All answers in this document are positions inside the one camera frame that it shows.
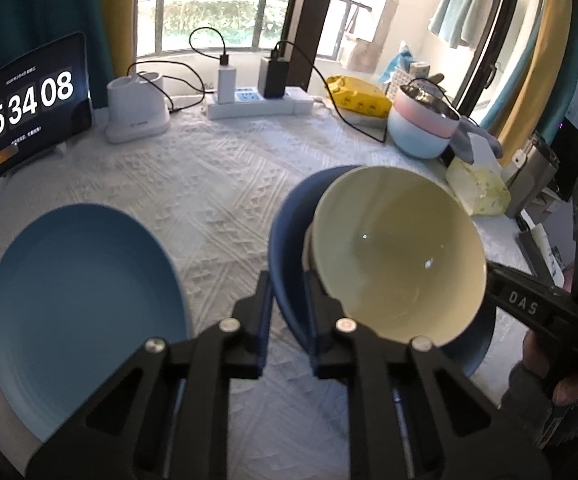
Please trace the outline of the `person's hand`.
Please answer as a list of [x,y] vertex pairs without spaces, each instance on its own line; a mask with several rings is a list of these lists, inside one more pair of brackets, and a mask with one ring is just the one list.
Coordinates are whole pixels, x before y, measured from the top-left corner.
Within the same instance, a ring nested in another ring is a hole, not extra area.
[[[546,379],[550,371],[547,353],[539,345],[536,333],[528,330],[523,339],[522,364],[540,379]],[[578,374],[562,378],[549,390],[555,406],[569,406],[578,402]]]

